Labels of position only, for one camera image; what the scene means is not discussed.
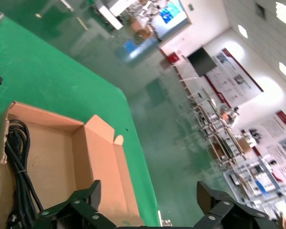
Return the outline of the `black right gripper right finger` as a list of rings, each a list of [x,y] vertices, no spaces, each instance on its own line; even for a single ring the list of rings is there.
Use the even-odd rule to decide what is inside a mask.
[[[197,203],[204,216],[195,229],[275,229],[276,222],[254,208],[240,204],[229,194],[197,182]]]

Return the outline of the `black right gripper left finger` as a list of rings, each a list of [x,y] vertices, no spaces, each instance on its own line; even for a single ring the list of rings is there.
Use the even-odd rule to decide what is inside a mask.
[[[38,214],[36,229],[114,229],[116,225],[98,211],[101,181],[74,191],[64,202]]]

